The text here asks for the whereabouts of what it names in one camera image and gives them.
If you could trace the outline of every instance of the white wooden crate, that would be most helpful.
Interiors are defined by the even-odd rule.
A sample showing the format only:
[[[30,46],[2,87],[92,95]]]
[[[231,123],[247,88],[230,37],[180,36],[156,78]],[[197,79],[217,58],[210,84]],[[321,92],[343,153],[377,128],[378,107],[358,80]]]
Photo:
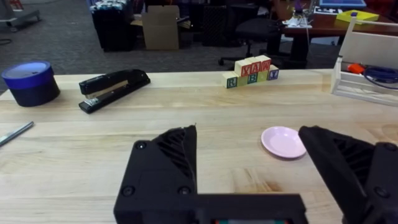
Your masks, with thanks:
[[[331,93],[398,106],[398,90],[376,86],[366,80],[363,75],[341,71],[343,62],[398,69],[398,37],[353,32],[356,21],[353,17],[341,46],[340,56],[337,58],[331,77]],[[385,22],[361,22],[373,26],[398,27],[398,24]]]

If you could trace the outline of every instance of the pink plate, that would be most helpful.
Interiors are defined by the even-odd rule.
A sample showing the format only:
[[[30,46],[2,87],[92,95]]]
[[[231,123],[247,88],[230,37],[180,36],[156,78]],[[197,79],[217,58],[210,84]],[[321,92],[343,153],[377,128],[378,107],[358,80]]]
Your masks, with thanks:
[[[291,128],[267,128],[261,135],[261,142],[268,151],[284,158],[297,158],[306,152],[299,133]]]

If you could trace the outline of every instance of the wooden block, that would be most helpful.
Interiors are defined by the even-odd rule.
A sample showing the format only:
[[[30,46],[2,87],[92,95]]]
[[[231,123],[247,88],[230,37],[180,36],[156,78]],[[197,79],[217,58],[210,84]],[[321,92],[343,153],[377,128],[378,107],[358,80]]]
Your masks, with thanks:
[[[278,75],[279,75],[279,68],[277,68],[275,65],[271,65],[269,67],[269,73],[268,73],[268,79],[267,80],[278,79]]]
[[[251,74],[248,76],[248,84],[256,83],[257,82],[257,74]]]
[[[247,61],[251,63],[250,74],[260,72],[261,61],[255,57],[246,58]]]
[[[245,77],[238,77],[238,87],[244,86],[248,84],[248,76]]]
[[[268,79],[268,70],[258,73],[257,82],[264,82],[267,79]]]
[[[269,58],[265,55],[260,55],[260,56],[257,56],[256,59],[261,61],[260,72],[269,70],[269,67],[271,65],[271,58]]]
[[[234,72],[226,72],[222,74],[221,84],[225,88],[234,88],[238,85],[238,75]]]
[[[247,61],[246,59],[235,62],[234,71],[240,77],[250,75],[251,74],[251,62]]]

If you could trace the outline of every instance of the office chair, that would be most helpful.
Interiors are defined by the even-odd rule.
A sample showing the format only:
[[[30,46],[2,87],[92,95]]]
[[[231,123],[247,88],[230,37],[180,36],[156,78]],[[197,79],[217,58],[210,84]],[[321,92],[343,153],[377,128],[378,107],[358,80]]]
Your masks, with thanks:
[[[387,17],[394,22],[398,22],[398,0],[394,0],[392,3],[391,10]]]
[[[235,62],[252,57],[251,41],[266,41],[281,37],[282,24],[279,21],[256,18],[258,6],[254,4],[227,4],[227,8],[229,9],[227,21],[233,21],[231,22],[232,25],[228,24],[227,26],[235,26],[235,29],[232,33],[226,33],[226,35],[235,35],[237,38],[243,39],[247,45],[247,51],[245,57],[221,57],[218,60],[219,65],[224,65],[225,60]]]

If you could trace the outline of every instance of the carpet floor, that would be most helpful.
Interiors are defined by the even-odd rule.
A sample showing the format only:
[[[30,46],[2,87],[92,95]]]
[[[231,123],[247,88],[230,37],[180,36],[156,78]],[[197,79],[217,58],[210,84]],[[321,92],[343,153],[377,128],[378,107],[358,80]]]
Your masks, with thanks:
[[[176,51],[149,51],[143,41],[130,52],[107,52],[100,47],[91,14],[85,0],[59,0],[46,4],[29,4],[26,9],[39,9],[42,20],[27,23],[19,32],[0,27],[0,39],[12,43],[0,45],[0,71],[29,60],[49,61],[58,75],[108,73],[127,68],[146,72],[189,72],[227,70],[232,62],[219,66],[221,56],[242,56],[246,48],[204,47],[193,43]],[[254,44],[252,52],[266,47]],[[291,42],[283,43],[281,51],[288,52]],[[340,47],[312,44],[307,68],[332,68]],[[0,94],[7,86],[0,79]]]

